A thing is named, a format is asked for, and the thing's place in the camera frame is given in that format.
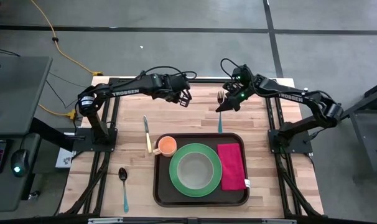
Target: wooden table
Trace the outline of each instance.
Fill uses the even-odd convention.
[[[92,85],[108,83],[109,77],[94,77]],[[290,78],[277,79],[280,84],[293,86]],[[149,96],[131,95],[121,98],[116,127],[116,150],[111,154],[105,187],[102,217],[201,217],[201,218],[280,218],[283,217],[279,184],[274,156],[269,152],[268,115],[265,99],[252,96],[241,104],[238,112],[222,113],[223,132],[236,133],[244,141],[246,165],[251,190],[248,201],[239,207],[164,208],[156,204],[152,195],[154,156],[148,154],[144,133],[143,115],[149,122],[151,141],[165,133],[217,133],[219,114],[216,93],[221,84],[191,84],[193,100],[188,108]],[[285,121],[302,119],[299,105],[281,100]],[[90,127],[87,119],[83,127]],[[92,152],[84,152],[72,162],[60,212],[68,210],[88,185]],[[302,154],[293,154],[292,161],[297,186],[310,204],[323,213],[319,190],[312,164]],[[118,169],[128,171],[126,191],[129,212],[123,211],[123,183]],[[287,190],[290,208],[294,211],[292,194]],[[94,190],[91,211],[95,206],[97,187]]]

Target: orange cup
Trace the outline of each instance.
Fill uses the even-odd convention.
[[[155,155],[162,154],[171,157],[177,150],[176,140],[170,136],[165,136],[158,142],[158,148],[153,150]]]

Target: knife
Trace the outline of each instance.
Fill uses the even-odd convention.
[[[152,153],[150,134],[149,134],[149,124],[147,122],[146,115],[143,116],[143,120],[144,120],[144,129],[146,130],[147,150],[149,151],[149,153]]]

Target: concrete floor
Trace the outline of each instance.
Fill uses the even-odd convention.
[[[30,1],[3,0],[0,24],[46,25]],[[275,29],[377,30],[377,0],[269,0]],[[185,27],[267,29],[262,0],[37,0],[55,26]],[[195,70],[200,76],[223,76],[219,61],[229,57],[253,72],[275,77],[269,34],[171,32],[57,32],[62,49],[105,75],[137,75],[156,65]],[[51,56],[51,72],[89,85],[91,75],[57,52],[51,32],[0,30],[0,48],[26,56]],[[377,84],[377,35],[276,35],[284,77],[296,87],[325,90],[344,108]],[[82,88],[49,75],[66,103]],[[47,86],[40,103],[64,108]],[[302,107],[303,117],[310,111]],[[66,118],[41,110],[36,117],[55,127],[72,127]],[[334,218],[377,222],[377,182],[355,184],[353,176],[370,170],[349,120],[312,141],[315,173],[325,214]],[[22,203],[0,219],[53,215],[66,173],[37,180],[43,195]]]

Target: teal handle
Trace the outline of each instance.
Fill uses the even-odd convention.
[[[223,128],[221,125],[221,112],[219,112],[219,128],[218,128],[219,133],[223,133]]]
[[[126,198],[126,187],[124,183],[124,212],[129,211],[128,199]]]

